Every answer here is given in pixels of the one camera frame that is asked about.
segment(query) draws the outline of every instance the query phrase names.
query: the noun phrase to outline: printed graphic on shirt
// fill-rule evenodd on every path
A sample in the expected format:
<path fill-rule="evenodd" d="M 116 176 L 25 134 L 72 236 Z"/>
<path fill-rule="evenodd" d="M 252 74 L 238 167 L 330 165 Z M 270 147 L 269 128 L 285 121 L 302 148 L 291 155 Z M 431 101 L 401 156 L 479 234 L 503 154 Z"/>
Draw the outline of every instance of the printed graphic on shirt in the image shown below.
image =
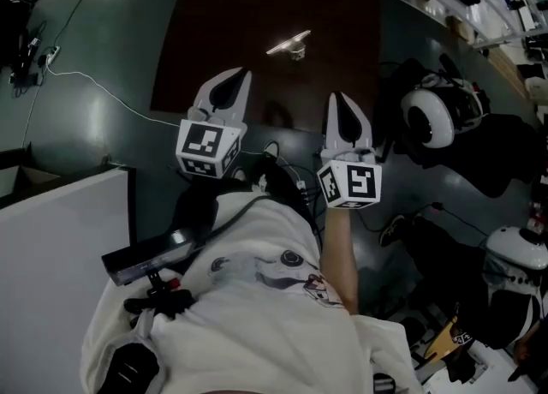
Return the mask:
<path fill-rule="evenodd" d="M 219 257 L 211 263 L 209 275 L 217 284 L 231 278 L 255 282 L 270 289 L 307 296 L 324 307 L 343 307 L 318 267 L 290 250 L 266 259 L 247 253 Z"/>
<path fill-rule="evenodd" d="M 472 340 L 472 337 L 464 330 L 457 327 L 456 324 L 451 327 L 450 335 L 451 339 L 453 339 L 453 343 L 458 343 L 459 345 L 464 345 Z"/>

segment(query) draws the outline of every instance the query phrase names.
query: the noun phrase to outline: white box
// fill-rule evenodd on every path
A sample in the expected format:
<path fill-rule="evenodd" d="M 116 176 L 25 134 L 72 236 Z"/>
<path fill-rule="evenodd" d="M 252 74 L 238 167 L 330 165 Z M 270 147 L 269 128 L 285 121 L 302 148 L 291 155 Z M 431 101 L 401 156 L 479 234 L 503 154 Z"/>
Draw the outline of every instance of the white box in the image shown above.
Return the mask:
<path fill-rule="evenodd" d="M 241 130 L 181 120 L 176 156 L 189 175 L 220 179 L 241 149 Z"/>
<path fill-rule="evenodd" d="M 332 159 L 318 171 L 329 208 L 359 209 L 380 202 L 383 169 L 380 165 Z"/>

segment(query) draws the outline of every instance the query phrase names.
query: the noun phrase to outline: floor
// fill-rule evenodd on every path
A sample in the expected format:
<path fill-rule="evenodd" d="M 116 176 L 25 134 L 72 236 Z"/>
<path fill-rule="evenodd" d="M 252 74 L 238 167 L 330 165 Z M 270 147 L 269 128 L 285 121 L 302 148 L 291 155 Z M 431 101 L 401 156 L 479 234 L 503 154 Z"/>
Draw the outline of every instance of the floor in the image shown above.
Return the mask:
<path fill-rule="evenodd" d="M 48 21 L 43 45 L 52 43 L 77 1 L 39 3 L 31 26 Z M 174 2 L 84 0 L 60 38 L 62 50 L 52 69 L 57 73 L 80 71 L 90 75 L 139 112 L 178 122 L 177 115 L 149 111 L 156 67 Z M 439 55 L 447 52 L 468 79 L 477 81 L 487 91 L 494 112 L 515 114 L 538 126 L 533 107 L 479 53 L 405 3 L 382 0 L 381 9 L 380 61 L 402 62 L 415 57 L 426 67 L 437 69 Z M 382 75 L 389 72 L 388 68 L 381 70 Z M 32 142 L 39 168 L 58 174 L 97 165 L 105 155 L 110 155 L 114 162 L 137 169 L 138 237 L 154 236 L 168 227 L 178 194 L 186 187 L 172 170 L 176 166 L 176 128 L 137 117 L 81 76 L 47 75 L 25 134 L 36 89 L 12 98 L 7 79 L 4 70 L 0 75 L 0 150 Z M 243 148 L 257 152 L 272 139 L 279 141 L 282 155 L 289 162 L 310 169 L 312 153 L 322 145 L 318 134 L 250 125 Z M 246 165 L 252 157 L 239 158 Z M 311 177 L 304 170 L 299 171 L 312 186 Z M 383 171 L 380 204 L 362 212 L 370 229 L 381 228 L 396 212 L 410 212 L 434 200 L 442 201 L 452 212 L 485 232 L 503 224 L 522 225 L 527 221 L 530 186 L 522 182 L 514 180 L 503 196 L 489 199 L 452 170 L 442 166 L 423 170 L 405 155 L 391 154 Z M 456 235 L 459 242 L 478 244 L 482 240 L 481 235 L 449 215 L 429 210 L 424 213 Z M 366 230 L 357 214 L 353 232 L 364 313 L 372 310 L 382 287 L 389 287 L 389 298 L 412 289 L 418 272 L 402 247 L 382 249 L 377 244 L 378 234 Z"/>

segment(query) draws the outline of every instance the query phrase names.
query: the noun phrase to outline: white shirt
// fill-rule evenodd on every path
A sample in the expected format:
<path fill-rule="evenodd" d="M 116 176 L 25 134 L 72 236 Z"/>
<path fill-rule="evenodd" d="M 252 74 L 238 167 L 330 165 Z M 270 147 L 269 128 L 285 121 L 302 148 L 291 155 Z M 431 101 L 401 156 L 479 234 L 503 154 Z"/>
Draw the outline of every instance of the white shirt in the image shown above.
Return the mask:
<path fill-rule="evenodd" d="M 257 195 L 219 198 L 216 226 Z M 107 285 L 82 347 L 86 392 L 94 392 L 105 343 L 129 330 L 123 300 L 142 295 L 146 281 Z M 399 390 L 422 392 L 402 326 L 349 315 L 319 272 L 309 225 L 286 206 L 257 202 L 181 283 L 197 302 L 175 319 L 157 315 L 151 331 L 169 369 L 163 394 L 373 393 L 376 372 L 389 374 Z"/>

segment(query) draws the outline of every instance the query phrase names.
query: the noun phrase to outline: dark wooden table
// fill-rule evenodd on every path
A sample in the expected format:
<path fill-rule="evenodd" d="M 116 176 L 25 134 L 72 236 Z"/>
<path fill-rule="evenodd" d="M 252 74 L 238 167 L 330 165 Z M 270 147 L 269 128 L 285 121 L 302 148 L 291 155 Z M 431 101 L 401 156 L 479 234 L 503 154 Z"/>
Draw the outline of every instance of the dark wooden table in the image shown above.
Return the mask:
<path fill-rule="evenodd" d="M 235 67 L 253 72 L 246 122 L 318 132 L 333 91 L 372 119 L 378 96 L 379 0 L 178 0 L 152 109 L 186 112 L 200 86 Z M 267 56 L 305 30 L 306 57 Z"/>

